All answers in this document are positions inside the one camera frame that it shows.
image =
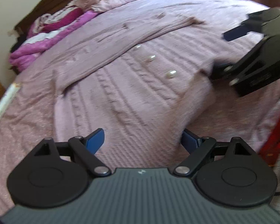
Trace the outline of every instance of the pink blanket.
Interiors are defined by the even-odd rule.
[[[183,160],[187,125],[217,140],[241,136],[259,149],[280,115],[280,80],[238,98],[208,74],[259,41],[249,34],[226,42],[221,34],[262,9],[245,0],[138,0],[45,51],[17,77],[22,88],[0,121],[0,214],[13,206],[8,174],[47,136],[63,141],[102,127],[106,140],[96,155],[112,169]],[[193,16],[205,23],[189,25]]]
[[[23,71],[35,61],[44,51],[50,49],[71,32],[93,19],[98,13],[88,11],[74,22],[50,33],[41,33],[29,38],[16,51],[10,54],[10,63]]]

